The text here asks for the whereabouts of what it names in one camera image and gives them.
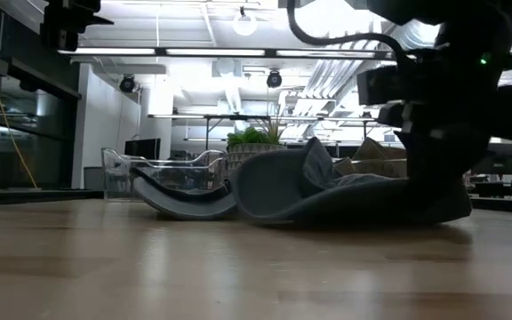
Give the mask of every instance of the potted plant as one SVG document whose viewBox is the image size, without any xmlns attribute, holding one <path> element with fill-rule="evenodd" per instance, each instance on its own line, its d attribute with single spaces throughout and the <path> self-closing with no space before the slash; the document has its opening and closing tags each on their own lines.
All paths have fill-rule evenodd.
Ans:
<svg viewBox="0 0 512 320">
<path fill-rule="evenodd" d="M 228 160 L 230 175 L 242 162 L 251 156 L 262 152 L 285 149 L 280 144 L 283 130 L 280 130 L 279 118 L 263 120 L 264 130 L 256 130 L 253 127 L 239 133 L 228 134 Z"/>
</svg>

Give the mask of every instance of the plant pot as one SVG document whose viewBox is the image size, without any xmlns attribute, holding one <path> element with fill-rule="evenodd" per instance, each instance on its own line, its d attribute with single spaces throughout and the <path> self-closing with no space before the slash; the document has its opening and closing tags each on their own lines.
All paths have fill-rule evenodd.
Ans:
<svg viewBox="0 0 512 320">
<path fill-rule="evenodd" d="M 230 177 L 242 162 L 252 156 L 256 156 L 263 152 L 284 149 L 286 149 L 286 146 L 263 143 L 243 143 L 228 147 L 228 176 Z"/>
</svg>

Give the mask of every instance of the green light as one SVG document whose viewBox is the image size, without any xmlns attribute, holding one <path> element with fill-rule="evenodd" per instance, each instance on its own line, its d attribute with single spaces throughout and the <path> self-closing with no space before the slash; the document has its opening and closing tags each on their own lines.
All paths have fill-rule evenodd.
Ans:
<svg viewBox="0 0 512 320">
<path fill-rule="evenodd" d="M 491 60 L 491 54 L 490 53 L 484 53 L 481 56 L 481 59 L 480 59 L 479 63 L 481 63 L 482 65 L 486 65 L 487 63 L 489 63 L 489 60 Z"/>
</svg>

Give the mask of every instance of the computer monitor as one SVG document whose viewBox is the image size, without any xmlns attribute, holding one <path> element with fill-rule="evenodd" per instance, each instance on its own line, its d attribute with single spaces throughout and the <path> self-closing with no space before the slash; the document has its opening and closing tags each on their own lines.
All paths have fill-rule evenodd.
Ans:
<svg viewBox="0 0 512 320">
<path fill-rule="evenodd" d="M 512 143 L 490 143 L 487 155 L 471 173 L 512 175 Z"/>
<path fill-rule="evenodd" d="M 159 160 L 161 139 L 130 140 L 125 142 L 124 154 L 143 156 L 148 160 Z"/>
</svg>

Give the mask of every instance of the green plant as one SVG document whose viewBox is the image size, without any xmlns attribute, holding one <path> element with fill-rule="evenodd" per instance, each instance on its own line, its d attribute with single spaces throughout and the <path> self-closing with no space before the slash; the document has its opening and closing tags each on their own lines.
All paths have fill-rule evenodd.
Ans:
<svg viewBox="0 0 512 320">
<path fill-rule="evenodd" d="M 268 143 L 280 144 L 280 137 L 284 132 L 284 130 L 280 130 L 280 117 L 276 115 L 276 118 L 264 120 L 264 127 L 266 128 L 266 134 L 268 135 Z"/>
<path fill-rule="evenodd" d="M 229 147 L 242 143 L 269 143 L 269 136 L 267 132 L 258 131 L 252 127 L 244 132 L 228 134 Z"/>
<path fill-rule="evenodd" d="M 253 127 L 246 129 L 244 132 L 229 133 L 228 134 L 228 147 L 235 146 L 241 143 L 265 143 L 265 144 L 280 144 L 280 137 L 284 130 L 280 130 L 280 116 L 275 115 L 269 120 L 262 120 L 264 131 L 258 131 Z"/>
</svg>

